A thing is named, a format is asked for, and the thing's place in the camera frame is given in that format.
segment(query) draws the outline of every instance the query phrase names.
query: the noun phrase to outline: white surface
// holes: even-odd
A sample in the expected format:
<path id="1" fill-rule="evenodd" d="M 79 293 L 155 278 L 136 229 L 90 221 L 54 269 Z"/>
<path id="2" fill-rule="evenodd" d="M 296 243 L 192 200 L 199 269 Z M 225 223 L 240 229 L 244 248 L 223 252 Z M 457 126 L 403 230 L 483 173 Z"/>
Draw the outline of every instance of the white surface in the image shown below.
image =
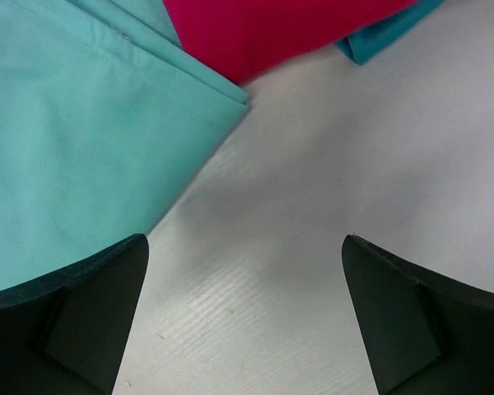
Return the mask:
<path id="1" fill-rule="evenodd" d="M 448 0 L 365 67 L 329 48 L 249 90 L 151 234 L 118 395 L 376 393 L 346 234 L 494 291 L 494 0 Z"/>

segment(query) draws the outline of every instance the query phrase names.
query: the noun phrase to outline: red fabric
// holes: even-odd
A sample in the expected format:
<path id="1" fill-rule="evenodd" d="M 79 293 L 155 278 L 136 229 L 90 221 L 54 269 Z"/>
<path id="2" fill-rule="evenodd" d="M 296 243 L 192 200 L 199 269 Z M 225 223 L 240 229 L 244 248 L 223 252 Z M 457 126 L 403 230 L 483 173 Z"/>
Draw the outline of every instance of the red fabric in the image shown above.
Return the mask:
<path id="1" fill-rule="evenodd" d="M 416 0 L 164 0 L 183 49 L 235 83 Z"/>

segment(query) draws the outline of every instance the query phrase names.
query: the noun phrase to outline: table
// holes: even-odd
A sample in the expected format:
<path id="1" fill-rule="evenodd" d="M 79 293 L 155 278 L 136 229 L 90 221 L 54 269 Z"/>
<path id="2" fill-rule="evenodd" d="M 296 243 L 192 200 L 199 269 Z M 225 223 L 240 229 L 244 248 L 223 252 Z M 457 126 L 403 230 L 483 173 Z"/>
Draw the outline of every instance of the table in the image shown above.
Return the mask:
<path id="1" fill-rule="evenodd" d="M 494 291 L 494 0 L 447 0 L 364 67 L 333 46 L 247 89 L 150 235 L 118 395 L 376 393 L 346 234 Z"/>

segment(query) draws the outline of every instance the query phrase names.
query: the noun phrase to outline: dark teal cloth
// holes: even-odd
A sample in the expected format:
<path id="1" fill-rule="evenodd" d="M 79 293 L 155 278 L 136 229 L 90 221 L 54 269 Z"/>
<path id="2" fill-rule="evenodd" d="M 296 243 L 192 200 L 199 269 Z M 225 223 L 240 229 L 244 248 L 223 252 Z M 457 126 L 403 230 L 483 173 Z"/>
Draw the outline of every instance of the dark teal cloth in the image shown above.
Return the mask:
<path id="1" fill-rule="evenodd" d="M 444 0 L 421 0 L 384 21 L 367 26 L 338 41 L 338 47 L 356 64 L 364 64 L 420 20 L 433 12 Z"/>

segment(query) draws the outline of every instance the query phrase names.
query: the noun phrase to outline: black plastic part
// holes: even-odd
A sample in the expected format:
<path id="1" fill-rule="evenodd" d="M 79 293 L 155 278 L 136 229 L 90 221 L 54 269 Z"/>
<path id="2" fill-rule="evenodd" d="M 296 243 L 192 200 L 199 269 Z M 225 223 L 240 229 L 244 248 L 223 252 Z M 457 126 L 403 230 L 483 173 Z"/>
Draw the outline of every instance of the black plastic part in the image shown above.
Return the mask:
<path id="1" fill-rule="evenodd" d="M 134 235 L 0 291 L 0 395 L 112 393 L 147 263 Z"/>
<path id="2" fill-rule="evenodd" d="M 380 395 L 494 394 L 494 294 L 356 236 L 343 266 Z"/>

